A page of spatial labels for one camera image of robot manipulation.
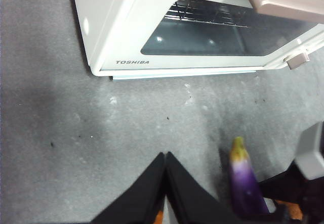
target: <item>purple eggplant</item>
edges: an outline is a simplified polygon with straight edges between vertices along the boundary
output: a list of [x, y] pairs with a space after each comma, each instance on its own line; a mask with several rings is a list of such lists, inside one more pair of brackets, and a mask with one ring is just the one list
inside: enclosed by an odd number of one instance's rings
[[229, 158], [231, 202], [235, 214], [244, 217], [269, 213], [242, 137], [234, 139]]

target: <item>toaster oven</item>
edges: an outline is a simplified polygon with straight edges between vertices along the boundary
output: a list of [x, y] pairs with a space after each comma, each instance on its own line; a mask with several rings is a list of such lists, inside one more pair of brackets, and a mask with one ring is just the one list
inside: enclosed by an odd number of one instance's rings
[[324, 0], [75, 0], [88, 64], [114, 79], [295, 68], [324, 45]]

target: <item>oven window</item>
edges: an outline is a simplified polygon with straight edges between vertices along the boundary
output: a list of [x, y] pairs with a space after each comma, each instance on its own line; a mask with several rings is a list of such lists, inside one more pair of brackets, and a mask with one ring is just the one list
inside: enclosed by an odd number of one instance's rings
[[261, 15], [251, 8], [178, 0], [141, 50], [145, 55], [265, 56], [316, 23]]

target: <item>black object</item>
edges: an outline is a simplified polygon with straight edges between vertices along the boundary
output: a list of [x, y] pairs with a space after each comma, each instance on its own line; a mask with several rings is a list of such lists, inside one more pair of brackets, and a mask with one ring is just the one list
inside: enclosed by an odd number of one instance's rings
[[288, 223], [285, 209], [241, 220], [204, 190], [169, 152], [152, 161], [133, 185], [91, 224], [153, 224], [165, 195], [180, 224]]
[[287, 171], [260, 182], [264, 197], [299, 204], [308, 224], [324, 220], [324, 177], [306, 179], [292, 162]]

